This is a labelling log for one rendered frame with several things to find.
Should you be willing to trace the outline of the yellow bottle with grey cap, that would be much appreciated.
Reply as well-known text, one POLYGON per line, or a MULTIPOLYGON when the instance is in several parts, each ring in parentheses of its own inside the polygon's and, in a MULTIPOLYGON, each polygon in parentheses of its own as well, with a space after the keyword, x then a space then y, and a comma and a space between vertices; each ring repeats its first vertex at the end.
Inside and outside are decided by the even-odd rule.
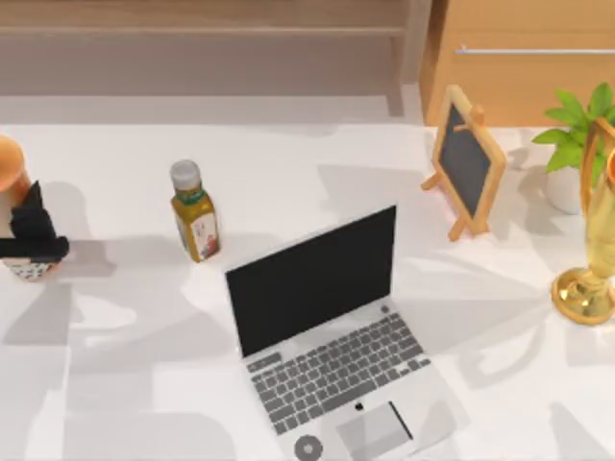
POLYGON ((205 261, 219 252, 220 240, 215 207, 203 187, 200 168, 193 160, 178 160, 170 177, 171 206, 184 248, 193 261, 205 261))

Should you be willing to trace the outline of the silver laptop with black screen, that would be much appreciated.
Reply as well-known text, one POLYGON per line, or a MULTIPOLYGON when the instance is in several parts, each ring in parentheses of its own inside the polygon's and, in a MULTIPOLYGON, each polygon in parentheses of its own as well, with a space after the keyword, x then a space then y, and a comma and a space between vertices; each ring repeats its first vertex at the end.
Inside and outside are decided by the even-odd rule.
POLYGON ((365 212, 225 274, 284 461, 406 461, 468 425, 392 299, 396 216, 365 212))

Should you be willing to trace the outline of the wooden framed blackboard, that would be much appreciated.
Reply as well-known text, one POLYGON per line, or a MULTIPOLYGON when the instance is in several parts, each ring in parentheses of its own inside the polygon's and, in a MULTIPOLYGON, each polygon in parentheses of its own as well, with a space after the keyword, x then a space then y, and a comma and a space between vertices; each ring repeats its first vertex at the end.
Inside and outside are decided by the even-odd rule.
POLYGON ((464 232, 489 231, 488 218, 507 166, 503 149, 484 122, 484 110, 470 102, 460 85, 448 85, 434 141, 433 174, 421 184, 448 194, 456 220, 448 232, 456 241, 464 232))

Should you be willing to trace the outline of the grey wooden open shelves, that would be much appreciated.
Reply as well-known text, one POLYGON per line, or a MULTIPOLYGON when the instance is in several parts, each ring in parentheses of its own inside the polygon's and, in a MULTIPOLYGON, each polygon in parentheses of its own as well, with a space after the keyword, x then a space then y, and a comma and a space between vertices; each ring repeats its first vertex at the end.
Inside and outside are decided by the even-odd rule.
POLYGON ((0 95, 381 96, 418 77, 436 0, 0 0, 0 95))

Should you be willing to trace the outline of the wooden cupboard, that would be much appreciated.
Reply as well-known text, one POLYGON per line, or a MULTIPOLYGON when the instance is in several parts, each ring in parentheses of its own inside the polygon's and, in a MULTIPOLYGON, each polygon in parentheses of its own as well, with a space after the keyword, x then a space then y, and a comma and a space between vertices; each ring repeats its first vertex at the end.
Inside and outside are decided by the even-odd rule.
POLYGON ((431 0, 419 74, 424 122, 435 126, 445 89, 460 85, 492 127, 550 125, 554 91, 582 103, 615 88, 615 56, 468 56, 470 48, 615 49, 615 0, 431 0))

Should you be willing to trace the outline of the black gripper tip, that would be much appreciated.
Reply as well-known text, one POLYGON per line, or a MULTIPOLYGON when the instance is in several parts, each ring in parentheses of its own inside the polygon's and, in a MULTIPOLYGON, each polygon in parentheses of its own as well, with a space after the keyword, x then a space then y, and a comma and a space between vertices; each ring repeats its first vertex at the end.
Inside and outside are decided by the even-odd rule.
POLYGON ((9 224, 12 237, 0 238, 0 259, 57 263, 67 256, 69 241, 56 234, 39 182, 34 182, 22 203, 12 208, 9 224))

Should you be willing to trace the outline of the green plant in white pot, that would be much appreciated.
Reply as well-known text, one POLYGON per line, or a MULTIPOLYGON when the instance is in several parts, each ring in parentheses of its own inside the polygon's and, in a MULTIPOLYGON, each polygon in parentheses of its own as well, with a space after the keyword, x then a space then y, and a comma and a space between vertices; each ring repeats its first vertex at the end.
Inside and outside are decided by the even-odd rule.
POLYGON ((531 142, 553 147, 545 167, 546 198, 557 210, 577 215, 580 213, 579 172, 588 131, 598 118, 615 127, 615 89, 608 82, 597 84, 586 104, 566 89, 558 88, 554 94, 559 106, 546 109, 545 114, 560 126, 537 134, 531 142))

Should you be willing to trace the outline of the gold trophy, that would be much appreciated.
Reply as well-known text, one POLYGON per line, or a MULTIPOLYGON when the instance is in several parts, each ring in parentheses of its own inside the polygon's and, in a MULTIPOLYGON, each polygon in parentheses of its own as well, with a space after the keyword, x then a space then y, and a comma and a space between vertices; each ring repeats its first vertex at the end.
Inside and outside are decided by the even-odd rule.
POLYGON ((579 180, 587 265, 561 273, 551 296, 563 316, 596 326, 615 315, 615 128, 603 117, 588 130, 579 180))

